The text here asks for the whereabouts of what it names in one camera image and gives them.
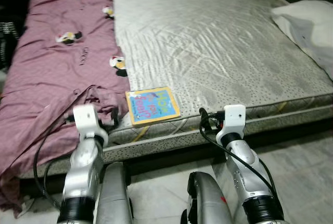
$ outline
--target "pink bedsheet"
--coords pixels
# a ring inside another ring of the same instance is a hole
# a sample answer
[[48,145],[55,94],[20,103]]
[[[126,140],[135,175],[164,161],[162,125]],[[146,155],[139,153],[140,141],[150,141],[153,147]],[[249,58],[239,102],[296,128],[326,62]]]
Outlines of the pink bedsheet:
[[[31,0],[26,26],[0,103],[0,208],[16,213],[16,176],[32,168],[52,122],[88,102],[108,122],[115,107],[121,115],[128,111],[124,92],[130,88],[115,41],[112,0]],[[73,124],[58,125],[38,164],[71,152],[77,142]]]

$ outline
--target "children's book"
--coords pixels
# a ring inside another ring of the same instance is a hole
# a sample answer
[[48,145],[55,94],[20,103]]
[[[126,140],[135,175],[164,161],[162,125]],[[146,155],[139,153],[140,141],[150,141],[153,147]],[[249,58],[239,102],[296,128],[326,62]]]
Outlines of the children's book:
[[168,87],[128,91],[126,99],[134,126],[180,116],[177,103]]

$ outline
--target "mattress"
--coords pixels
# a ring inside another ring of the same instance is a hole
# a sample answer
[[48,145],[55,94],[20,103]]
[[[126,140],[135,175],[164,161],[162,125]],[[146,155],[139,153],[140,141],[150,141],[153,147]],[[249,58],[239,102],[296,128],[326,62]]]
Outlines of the mattress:
[[[169,86],[181,117],[133,128],[125,116],[110,134],[105,162],[205,143],[200,107],[246,105],[247,135],[332,117],[333,82],[271,20],[271,9],[283,4],[114,0],[131,90]],[[59,162],[50,173],[67,167],[68,161]]]

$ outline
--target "speckled mattress fabric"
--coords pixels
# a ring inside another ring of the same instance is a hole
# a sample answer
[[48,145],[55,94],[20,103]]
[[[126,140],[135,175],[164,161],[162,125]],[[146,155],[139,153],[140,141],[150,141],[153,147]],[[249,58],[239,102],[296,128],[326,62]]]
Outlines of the speckled mattress fabric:
[[253,120],[332,104],[332,81],[272,21],[280,0],[114,3],[131,90],[169,86],[181,120],[132,129],[125,117],[113,144],[193,130],[200,107],[242,103]]

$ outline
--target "quadruped robot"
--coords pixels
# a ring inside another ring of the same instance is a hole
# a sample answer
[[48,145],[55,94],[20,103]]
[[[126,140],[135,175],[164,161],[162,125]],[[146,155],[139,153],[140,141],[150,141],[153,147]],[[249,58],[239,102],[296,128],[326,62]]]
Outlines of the quadruped robot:
[[[245,127],[245,106],[230,105],[224,112],[207,114],[201,108],[200,132],[207,141],[226,152],[227,167],[233,175],[238,200],[249,224],[288,224],[267,167],[242,139]],[[127,192],[131,183],[120,162],[110,164],[104,174],[103,147],[108,135],[99,125],[92,104],[73,109],[80,142],[71,155],[71,167],[66,175],[58,224],[132,224],[133,209]],[[209,120],[217,122],[216,142],[209,139]],[[233,220],[222,190],[212,176],[202,172],[189,175],[188,208],[181,224],[232,224]],[[97,211],[94,220],[94,209]]]

